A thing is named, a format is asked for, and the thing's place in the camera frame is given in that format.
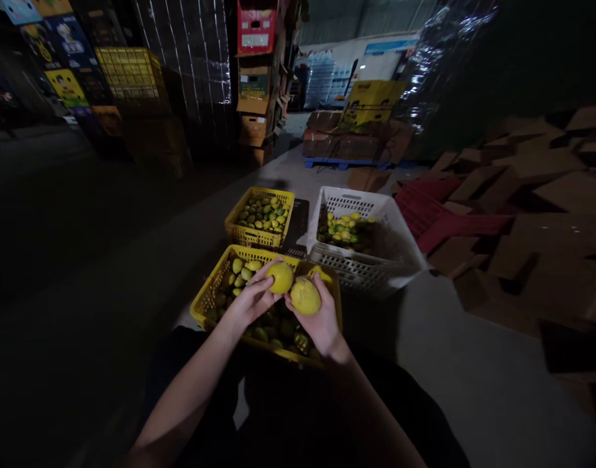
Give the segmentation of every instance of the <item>white wall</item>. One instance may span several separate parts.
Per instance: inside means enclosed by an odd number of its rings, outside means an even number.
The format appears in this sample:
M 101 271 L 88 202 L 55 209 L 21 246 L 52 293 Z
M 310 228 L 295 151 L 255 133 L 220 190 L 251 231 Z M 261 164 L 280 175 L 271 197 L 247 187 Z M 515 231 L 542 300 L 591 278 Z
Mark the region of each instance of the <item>white wall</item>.
M 400 60 L 400 54 L 396 50 L 404 47 L 411 48 L 417 41 L 418 34 L 399 34 L 396 36 L 379 36 L 371 38 L 353 39 L 345 42 L 335 42 L 331 44 L 315 44 L 315 45 L 301 45 L 300 51 L 304 54 L 298 57 L 295 66 L 307 63 L 310 53 L 320 51 L 330 51 L 331 58 L 339 66 L 351 66 L 355 60 L 358 59 L 358 67 L 356 72 L 357 77 L 354 79 L 383 79 L 388 80 L 393 76 L 395 67 Z M 395 42 L 407 41 L 406 46 L 395 47 Z M 382 45 L 381 55 L 365 54 L 368 46 L 372 48 L 378 47 L 376 44 L 389 44 L 389 46 Z

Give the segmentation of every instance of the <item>dark pants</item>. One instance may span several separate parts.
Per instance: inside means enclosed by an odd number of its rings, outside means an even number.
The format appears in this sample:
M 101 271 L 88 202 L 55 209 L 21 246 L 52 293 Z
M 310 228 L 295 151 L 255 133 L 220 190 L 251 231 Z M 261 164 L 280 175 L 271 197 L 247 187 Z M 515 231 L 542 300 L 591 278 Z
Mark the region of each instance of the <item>dark pants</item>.
M 140 430 L 159 397 L 206 338 L 184 327 L 159 345 L 150 368 Z M 468 467 L 441 408 L 399 366 L 352 346 L 367 378 L 432 467 Z M 249 414 L 236 431 L 237 386 L 245 380 Z M 240 344 L 209 407 L 175 466 L 356 466 L 355 443 L 320 370 Z

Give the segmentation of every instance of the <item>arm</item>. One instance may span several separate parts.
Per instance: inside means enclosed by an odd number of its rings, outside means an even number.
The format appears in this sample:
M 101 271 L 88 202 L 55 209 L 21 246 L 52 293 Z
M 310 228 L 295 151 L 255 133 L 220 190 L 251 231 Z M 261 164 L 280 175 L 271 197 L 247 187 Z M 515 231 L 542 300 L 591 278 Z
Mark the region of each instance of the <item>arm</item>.
M 131 449 L 130 466 L 172 466 L 211 400 L 213 391 L 246 327 L 280 295 L 269 291 L 274 278 L 265 278 L 269 262 L 236 297 L 218 326 L 180 370 L 151 412 Z
M 288 294 L 285 303 L 324 358 L 334 395 L 364 461 L 368 466 L 425 468 L 421 455 L 371 386 L 341 335 L 334 299 L 317 273 L 315 286 L 322 298 L 322 306 L 315 315 L 297 313 Z

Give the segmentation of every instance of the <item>blue pallet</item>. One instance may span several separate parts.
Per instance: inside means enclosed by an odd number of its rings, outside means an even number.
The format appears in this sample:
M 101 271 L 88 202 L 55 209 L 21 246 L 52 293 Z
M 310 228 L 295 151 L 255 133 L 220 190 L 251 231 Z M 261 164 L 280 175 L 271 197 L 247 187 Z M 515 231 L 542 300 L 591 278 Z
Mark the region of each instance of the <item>blue pallet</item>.
M 376 163 L 372 160 L 365 161 L 347 161 L 346 159 L 332 159 L 332 158 L 305 158 L 304 167 L 310 169 L 314 164 L 325 164 L 327 166 L 334 166 L 337 170 L 347 170 L 349 166 L 375 166 L 377 169 L 388 169 L 392 167 L 390 162 Z

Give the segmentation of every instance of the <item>concrete floor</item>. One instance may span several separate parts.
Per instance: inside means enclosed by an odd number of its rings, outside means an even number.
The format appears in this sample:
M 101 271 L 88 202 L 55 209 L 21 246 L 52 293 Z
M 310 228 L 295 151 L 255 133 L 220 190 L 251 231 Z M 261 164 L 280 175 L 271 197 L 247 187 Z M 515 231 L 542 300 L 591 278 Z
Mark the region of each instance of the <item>concrete floor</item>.
M 275 152 L 305 120 L 290 117 Z M 255 172 L 199 168 L 165 187 L 97 159 L 74 132 L 58 140 L 81 148 L 70 158 L 35 138 L 0 142 L 20 165 L 51 158 L 0 184 L 0 459 L 102 466 L 135 421 L 157 341 L 191 323 L 183 311 L 226 246 L 235 200 L 282 187 L 310 216 L 319 188 L 345 187 L 349 173 L 305 169 L 298 146 Z M 414 176 L 397 169 L 391 181 Z M 361 304 L 344 301 L 346 334 L 415 377 L 472 466 L 596 466 L 596 426 L 547 373 L 539 343 L 466 314 L 451 281 L 422 274 L 377 317 Z

